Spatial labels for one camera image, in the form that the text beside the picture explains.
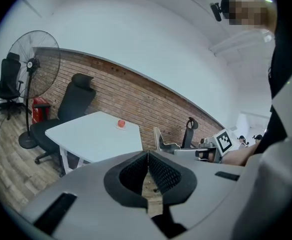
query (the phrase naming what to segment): red fire extinguisher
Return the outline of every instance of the red fire extinguisher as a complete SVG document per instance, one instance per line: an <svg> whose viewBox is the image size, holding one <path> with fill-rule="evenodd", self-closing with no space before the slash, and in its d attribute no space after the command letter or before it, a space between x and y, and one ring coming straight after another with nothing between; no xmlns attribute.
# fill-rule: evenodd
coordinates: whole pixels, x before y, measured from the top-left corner
<svg viewBox="0 0 292 240"><path fill-rule="evenodd" d="M45 99L43 99L42 97L36 97L33 99L33 103L32 103L32 123L35 124L37 122L41 122L44 120L44 116L43 116L43 111L41 108L34 108L35 104L49 104ZM48 116L49 114L49 108L45 108L46 111L46 115Z"/></svg>

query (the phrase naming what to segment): ceiling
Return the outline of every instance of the ceiling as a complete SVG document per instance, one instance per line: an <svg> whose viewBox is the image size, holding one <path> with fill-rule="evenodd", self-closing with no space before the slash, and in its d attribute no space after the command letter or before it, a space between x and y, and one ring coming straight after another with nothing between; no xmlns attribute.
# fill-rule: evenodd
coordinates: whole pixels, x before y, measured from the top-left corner
<svg viewBox="0 0 292 240"><path fill-rule="evenodd" d="M244 30L242 26L229 25L225 19L217 22L209 4L221 0L149 1L173 11L203 33L209 49L223 58L234 73L239 92L270 96L268 68L275 41L269 32Z"/></svg>

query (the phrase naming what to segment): black office chair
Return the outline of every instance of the black office chair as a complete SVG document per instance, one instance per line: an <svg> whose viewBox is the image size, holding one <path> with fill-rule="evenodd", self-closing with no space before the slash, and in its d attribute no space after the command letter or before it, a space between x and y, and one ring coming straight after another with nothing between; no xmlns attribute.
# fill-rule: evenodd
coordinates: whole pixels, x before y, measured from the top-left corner
<svg viewBox="0 0 292 240"><path fill-rule="evenodd" d="M0 98L6 100L6 104L0 108L7 109L7 120L10 119L10 108L14 104L12 101L20 96L20 85L23 81L18 81L19 86L16 88L17 75L20 70L19 55L9 52L7 58L1 61L1 75L0 75Z"/></svg>
<svg viewBox="0 0 292 240"><path fill-rule="evenodd" d="M198 128L198 123L197 121L193 118L193 117L189 117L189 120L186 124L186 131L185 131L185 135L184 135L184 139L182 141L182 149L189 149L189 148L193 148L191 141L192 141L192 137L194 135L194 130Z"/></svg>
<svg viewBox="0 0 292 240"><path fill-rule="evenodd" d="M73 75L58 109L58 118L47 120L46 108L50 107L49 104L34 105L34 108L42 109L44 121L32 124L30 126L30 135L38 146L46 151L46 153L36 157L36 164L40 164L40 159L59 152L59 146L45 135L45 131L84 115L87 107L96 96L96 91L90 88L92 79L92 76L81 73ZM60 155L59 162L63 170Z"/></svg>

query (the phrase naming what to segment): chair headrest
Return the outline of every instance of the chair headrest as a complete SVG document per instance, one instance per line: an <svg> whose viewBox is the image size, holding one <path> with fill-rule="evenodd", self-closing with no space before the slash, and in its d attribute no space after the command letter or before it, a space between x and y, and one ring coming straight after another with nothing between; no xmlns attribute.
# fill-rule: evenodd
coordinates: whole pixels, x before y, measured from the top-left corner
<svg viewBox="0 0 292 240"><path fill-rule="evenodd" d="M195 130L198 128L198 123L193 117L189 117L189 120L187 121L186 127Z"/></svg>
<svg viewBox="0 0 292 240"><path fill-rule="evenodd" d="M15 53L12 53L12 52L9 52L7 54L6 59L8 59L8 60L14 60L14 61L19 61L19 55L18 54L15 54Z"/></svg>
<svg viewBox="0 0 292 240"><path fill-rule="evenodd" d="M92 79L92 76L77 73L72 76L71 81L74 83L75 86L79 88L90 90L90 81Z"/></svg>

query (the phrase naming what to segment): black cable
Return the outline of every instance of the black cable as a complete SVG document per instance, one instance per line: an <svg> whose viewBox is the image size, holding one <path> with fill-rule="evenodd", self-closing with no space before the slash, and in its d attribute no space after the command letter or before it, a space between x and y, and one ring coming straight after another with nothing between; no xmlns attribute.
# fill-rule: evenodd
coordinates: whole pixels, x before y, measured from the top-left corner
<svg viewBox="0 0 292 240"><path fill-rule="evenodd" d="M0 123L0 128L1 128L1 126L2 126L2 123L8 118L8 113L9 113L9 110L12 108L12 107L14 107L15 106L15 104L16 104L16 102L17 102L17 100L20 98L20 96L18 97L18 98L16 98L16 100L14 101L14 103L8 108L8 110L7 110L7 116L1 121L1 123Z"/></svg>

